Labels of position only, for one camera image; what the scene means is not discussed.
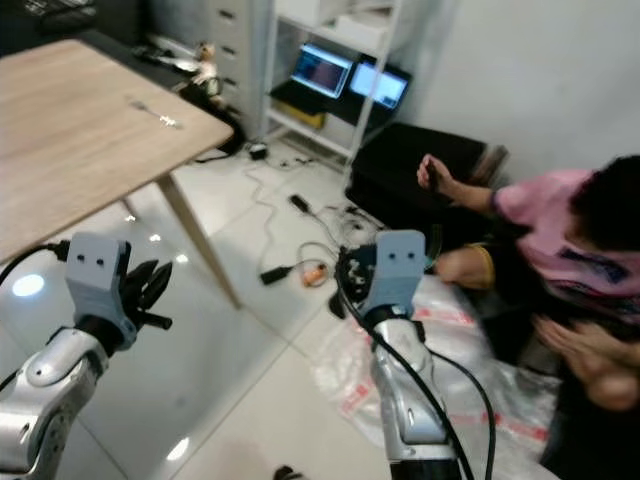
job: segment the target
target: black shorts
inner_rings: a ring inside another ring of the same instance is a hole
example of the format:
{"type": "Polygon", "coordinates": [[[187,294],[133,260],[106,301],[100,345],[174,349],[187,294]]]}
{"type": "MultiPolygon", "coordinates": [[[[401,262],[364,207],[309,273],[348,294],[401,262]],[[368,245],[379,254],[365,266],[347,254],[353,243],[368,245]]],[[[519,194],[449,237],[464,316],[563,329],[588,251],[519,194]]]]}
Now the black shorts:
{"type": "Polygon", "coordinates": [[[475,247],[487,252],[492,263],[494,288],[508,304],[525,306],[532,314],[546,315],[567,326],[586,319],[599,324],[619,340],[640,340],[640,326],[624,323],[549,293],[543,279],[525,260],[515,243],[488,242],[475,247]]]}

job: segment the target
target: pink shirt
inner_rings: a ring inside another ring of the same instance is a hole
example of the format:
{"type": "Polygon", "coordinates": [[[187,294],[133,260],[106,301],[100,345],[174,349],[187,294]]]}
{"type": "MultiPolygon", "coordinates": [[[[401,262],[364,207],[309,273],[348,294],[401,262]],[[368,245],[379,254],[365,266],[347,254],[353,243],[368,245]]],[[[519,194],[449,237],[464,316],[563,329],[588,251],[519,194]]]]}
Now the pink shirt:
{"type": "Polygon", "coordinates": [[[498,213],[532,227],[517,241],[549,291],[576,305],[640,325],[640,252],[593,254],[569,243],[569,201],[591,176],[587,170],[552,172],[498,190],[498,213]]]}

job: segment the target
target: tabletop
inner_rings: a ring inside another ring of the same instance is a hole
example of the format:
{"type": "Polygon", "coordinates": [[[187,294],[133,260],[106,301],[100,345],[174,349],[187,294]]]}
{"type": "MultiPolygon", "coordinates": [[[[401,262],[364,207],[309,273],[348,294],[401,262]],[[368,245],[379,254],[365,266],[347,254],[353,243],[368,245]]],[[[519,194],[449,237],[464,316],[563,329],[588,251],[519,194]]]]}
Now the tabletop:
{"type": "Polygon", "coordinates": [[[2,58],[0,264],[232,134],[75,40],[2,58]],[[183,128],[134,108],[136,101],[183,128]]]}

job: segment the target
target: laptop screen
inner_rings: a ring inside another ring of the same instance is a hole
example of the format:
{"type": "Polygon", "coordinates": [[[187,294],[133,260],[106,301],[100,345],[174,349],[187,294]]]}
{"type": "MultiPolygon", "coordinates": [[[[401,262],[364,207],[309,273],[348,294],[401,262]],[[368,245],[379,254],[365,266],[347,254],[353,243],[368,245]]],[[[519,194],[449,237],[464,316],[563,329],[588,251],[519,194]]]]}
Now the laptop screen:
{"type": "Polygon", "coordinates": [[[300,48],[300,57],[291,78],[331,98],[338,98],[347,82],[353,62],[309,43],[300,48]]]}
{"type": "MultiPolygon", "coordinates": [[[[376,67],[369,62],[361,62],[356,67],[349,89],[363,97],[368,96],[373,88],[376,78],[376,67]]],[[[373,99],[378,105],[392,110],[398,106],[409,81],[394,75],[391,72],[383,72],[378,88],[373,99]]]]}

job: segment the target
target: small figurine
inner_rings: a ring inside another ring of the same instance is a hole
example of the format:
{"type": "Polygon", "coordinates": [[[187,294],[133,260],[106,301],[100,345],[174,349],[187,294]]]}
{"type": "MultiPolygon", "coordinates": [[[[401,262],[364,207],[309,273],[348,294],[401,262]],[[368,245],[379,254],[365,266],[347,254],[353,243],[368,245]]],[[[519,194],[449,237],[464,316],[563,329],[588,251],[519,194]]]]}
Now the small figurine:
{"type": "Polygon", "coordinates": [[[222,98],[222,82],[218,77],[218,66],[215,64],[216,47],[209,43],[201,42],[196,49],[198,61],[197,74],[191,82],[203,88],[209,96],[211,103],[218,108],[225,108],[226,102],[222,98]]]}

